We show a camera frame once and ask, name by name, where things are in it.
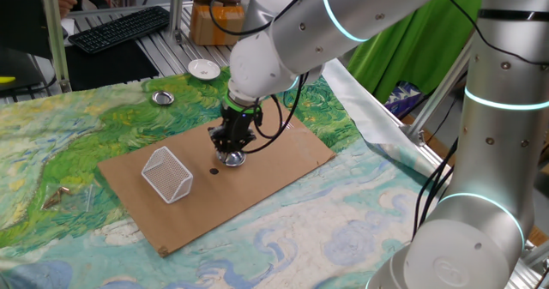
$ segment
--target person's hand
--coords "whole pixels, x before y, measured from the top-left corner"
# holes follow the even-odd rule
[[[78,4],[78,1],[76,0],[57,0],[59,2],[59,14],[61,15],[61,19],[66,17],[70,10],[75,7],[76,4]]]

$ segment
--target yellow object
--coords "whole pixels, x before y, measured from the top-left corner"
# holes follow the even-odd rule
[[[0,76],[0,84],[11,83],[13,81],[15,81],[15,77],[1,77]]]

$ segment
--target brown cardboard sheet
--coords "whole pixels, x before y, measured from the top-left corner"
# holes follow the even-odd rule
[[[273,134],[279,122],[276,107],[272,101],[266,101],[263,111],[262,130]],[[160,256],[168,256],[335,156],[294,117],[271,146],[247,155],[239,168],[228,168],[215,158],[214,144],[208,136],[208,127],[220,123],[220,120],[206,123],[99,163],[109,185]],[[246,149],[258,148],[265,142],[258,138]],[[152,153],[164,146],[194,176],[190,193],[172,204],[165,203],[141,175]],[[219,173],[214,175],[210,169]]]

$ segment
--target painted tablecloth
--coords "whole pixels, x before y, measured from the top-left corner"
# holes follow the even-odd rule
[[[424,178],[364,142],[322,78],[296,115],[336,158],[167,258],[102,178],[98,162],[218,118],[229,75],[0,106],[0,269],[10,287],[364,287],[410,239]],[[161,89],[174,93],[171,106],[150,100]],[[41,210],[48,184],[95,185],[93,210]]]

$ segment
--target green painted fabric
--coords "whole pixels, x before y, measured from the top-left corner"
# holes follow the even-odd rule
[[[476,19],[482,0],[456,1]],[[398,81],[430,93],[457,59],[472,29],[449,0],[432,0],[359,46],[348,70],[382,103]]]

